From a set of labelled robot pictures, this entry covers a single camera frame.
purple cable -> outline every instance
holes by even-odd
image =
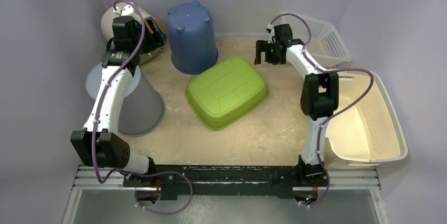
[[[306,21],[305,21],[304,19],[302,19],[300,16],[295,15],[295,14],[293,14],[293,13],[283,13],[283,14],[281,14],[281,15],[275,17],[275,18],[270,22],[270,24],[273,24],[273,22],[274,22],[275,20],[277,20],[278,18],[283,17],[283,16],[292,16],[292,17],[296,17],[297,19],[301,20],[301,22],[306,26],[307,31],[308,31],[308,33],[309,33],[309,39],[308,39],[307,42],[304,43],[304,45],[303,45],[302,55],[303,55],[304,58],[307,60],[307,62],[308,62],[310,65],[312,65],[312,67],[314,67],[316,70],[318,70],[318,71],[320,71],[320,72],[322,72],[322,73],[336,73],[336,72],[357,71],[357,72],[363,72],[363,73],[366,73],[366,74],[368,74],[368,75],[370,76],[370,78],[371,78],[371,80],[370,80],[370,84],[369,84],[368,88],[366,88],[365,92],[363,92],[363,94],[360,95],[360,96],[359,96],[354,102],[352,102],[350,105],[348,105],[347,107],[341,109],[341,110],[338,111],[337,113],[333,114],[332,116],[330,116],[330,117],[328,117],[326,120],[324,120],[324,121],[322,122],[322,124],[321,124],[321,126],[324,126],[324,125],[326,125],[331,119],[337,117],[338,115],[342,114],[343,112],[345,112],[345,111],[348,110],[349,108],[355,106],[355,104],[357,104],[362,98],[364,98],[364,97],[368,94],[368,92],[371,90],[371,88],[373,87],[373,84],[374,84],[374,75],[373,75],[370,71],[368,71],[368,70],[365,70],[365,69],[358,69],[358,68],[334,69],[334,70],[324,70],[324,69],[321,69],[321,68],[318,67],[318,66],[317,66],[317,65],[316,65],[316,64],[315,64],[315,63],[314,63],[314,62],[307,56],[307,54],[306,54],[306,46],[310,43],[310,39],[312,38],[312,35],[311,35],[311,33],[310,33],[310,27],[309,27],[309,25],[306,23]],[[327,176],[327,186],[326,186],[326,189],[325,189],[323,195],[322,195],[317,201],[315,201],[314,203],[312,203],[312,204],[310,204],[310,205],[307,205],[308,207],[311,207],[311,206],[314,207],[314,206],[318,205],[318,204],[319,204],[319,203],[326,197],[326,195],[327,195],[327,193],[328,193],[328,191],[329,191],[329,186],[331,185],[331,184],[330,184],[330,179],[329,179],[329,172],[327,172],[326,167],[324,167],[324,162],[321,160],[321,156],[320,156],[320,154],[319,154],[319,152],[320,152],[320,136],[321,136],[321,132],[322,132],[322,130],[323,130],[323,128],[322,128],[321,126],[320,126],[320,128],[318,129],[318,134],[317,134],[317,158],[318,158],[318,161],[320,162],[321,167],[323,168],[324,173],[325,173],[326,176]]]
[[[134,9],[134,11],[135,11],[135,12],[138,14],[138,16],[140,17],[141,23],[143,23],[144,18],[143,18],[143,16],[141,15],[141,12],[138,10],[138,8],[137,8],[134,4],[131,3],[130,1],[127,1],[127,0],[115,0],[115,2],[113,3],[113,8],[116,9],[116,4],[117,4],[117,3],[120,3],[120,2],[123,2],[123,3],[126,3],[126,4],[128,4],[128,5],[130,5],[130,6],[132,6],[133,9]],[[104,102],[105,95],[107,94],[107,90],[109,89],[109,86],[111,85],[113,79],[114,79],[114,78],[121,72],[121,70],[124,69],[124,67],[125,67],[125,66],[126,66],[132,59],[133,59],[133,57],[137,54],[138,50],[140,49],[141,44],[143,43],[144,34],[145,34],[145,28],[144,28],[144,25],[143,25],[143,27],[141,28],[141,36],[140,36],[140,40],[138,41],[137,46],[135,47],[135,49],[133,50],[133,52],[132,52],[132,54],[129,56],[129,58],[127,58],[127,60],[125,60],[125,61],[123,62],[123,64],[121,64],[121,66],[120,66],[120,67],[119,67],[119,68],[118,68],[118,69],[117,69],[117,70],[110,76],[110,78],[107,80],[107,84],[105,85],[105,87],[104,87],[104,89],[103,89],[103,91],[102,91],[102,93],[101,93],[101,96],[100,96],[100,98],[99,98],[99,100],[98,100],[98,106],[96,107],[95,116],[94,116],[95,122],[93,122],[93,130],[92,130],[92,161],[93,161],[93,168],[94,168],[94,170],[95,170],[96,178],[98,179],[98,182],[99,182],[99,183],[105,183],[105,182],[107,181],[107,179],[109,178],[109,176],[110,176],[114,171],[116,171],[116,169],[112,169],[111,171],[109,171],[109,173],[104,177],[104,180],[101,178],[101,174],[99,173],[98,162],[97,162],[97,160],[96,160],[96,132],[97,132],[97,130],[98,130],[98,122],[97,122],[97,121],[99,120],[99,114],[100,114],[100,112],[101,112],[101,107],[102,107],[102,104],[103,104],[103,102]],[[122,173],[130,173],[130,172],[123,171],[123,170],[120,170],[120,172],[122,172]],[[183,177],[183,178],[186,180],[186,182],[187,182],[188,185],[189,185],[189,189],[190,189],[190,197],[189,197],[188,202],[186,203],[186,205],[185,205],[184,207],[182,207],[181,209],[179,209],[179,210],[177,210],[177,211],[174,211],[174,212],[160,212],[160,211],[155,211],[155,210],[151,210],[151,209],[148,209],[148,208],[144,208],[144,209],[147,210],[147,211],[151,211],[151,212],[160,214],[160,215],[173,215],[173,214],[175,214],[175,213],[178,213],[178,212],[180,212],[180,211],[185,210],[185,208],[188,207],[188,205],[189,205],[189,204],[191,203],[191,201],[192,201],[192,184],[191,184],[191,182],[188,180],[188,178],[185,177],[184,175],[178,173],[178,172],[175,172],[175,171],[165,171],[165,172],[160,172],[160,173],[150,174],[150,175],[133,173],[134,176],[138,176],[138,177],[142,177],[142,178],[157,177],[157,176],[161,176],[161,175],[164,175],[164,174],[177,174],[177,175]]]

